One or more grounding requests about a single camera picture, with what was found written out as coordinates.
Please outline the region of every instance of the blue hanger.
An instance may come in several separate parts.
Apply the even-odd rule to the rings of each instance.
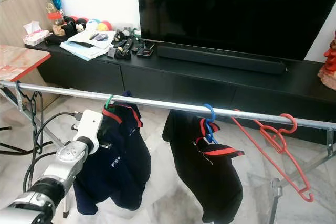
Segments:
[[[209,141],[209,143],[214,142],[215,144],[218,144],[218,142],[215,140],[214,138],[214,133],[209,125],[209,122],[213,123],[216,120],[216,114],[214,109],[209,105],[209,104],[204,104],[205,107],[207,107],[208,109],[210,109],[211,111],[211,119],[210,118],[206,118],[205,119],[205,126],[207,128],[207,132],[205,133],[205,138]]]

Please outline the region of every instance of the red figurine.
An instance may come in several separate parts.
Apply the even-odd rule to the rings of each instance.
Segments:
[[[330,48],[324,53],[326,63],[320,69],[318,77],[327,87],[336,90],[336,37],[330,43]]]

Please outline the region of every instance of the tissue box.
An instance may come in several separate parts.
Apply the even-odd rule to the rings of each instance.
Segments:
[[[38,30],[26,35],[22,40],[24,44],[35,46],[44,41],[44,39],[47,38],[49,35],[50,32],[48,30]]]

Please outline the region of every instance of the black television screen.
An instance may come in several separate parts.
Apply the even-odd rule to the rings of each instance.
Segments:
[[[335,0],[139,0],[144,39],[302,60]]]

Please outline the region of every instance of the navy shirt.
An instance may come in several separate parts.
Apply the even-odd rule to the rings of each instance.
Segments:
[[[84,215],[95,214],[96,203],[108,197],[119,207],[138,209],[151,172],[151,156],[139,132],[142,122],[137,106],[114,103],[102,113],[98,140],[111,144],[111,148],[100,146],[89,155],[74,183],[77,209]]]
[[[210,123],[213,132],[219,127]],[[233,221],[243,198],[243,187],[231,158],[243,155],[227,145],[204,140],[205,119],[182,111],[170,111],[163,139],[170,143],[181,180],[203,207],[203,222]]]

